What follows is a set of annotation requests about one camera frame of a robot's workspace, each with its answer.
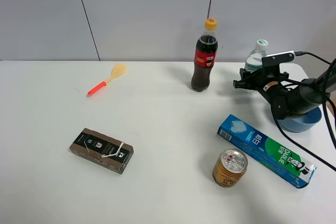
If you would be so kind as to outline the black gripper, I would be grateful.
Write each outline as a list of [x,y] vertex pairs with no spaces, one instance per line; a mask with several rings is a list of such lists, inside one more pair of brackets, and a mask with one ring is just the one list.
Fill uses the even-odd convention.
[[253,72],[240,68],[239,74],[243,80],[233,80],[233,87],[235,89],[256,89],[263,98],[271,98],[279,87],[282,89],[281,82],[289,77],[287,72],[264,73],[262,68]]

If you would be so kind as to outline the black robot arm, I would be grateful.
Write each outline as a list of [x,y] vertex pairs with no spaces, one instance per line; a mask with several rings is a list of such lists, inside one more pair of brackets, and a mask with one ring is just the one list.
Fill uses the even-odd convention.
[[307,114],[335,91],[335,66],[318,78],[303,79],[290,89],[282,82],[290,82],[289,74],[280,72],[280,62],[268,63],[263,59],[262,68],[248,72],[240,69],[240,80],[234,80],[236,89],[258,91],[270,104],[277,120],[299,118]]

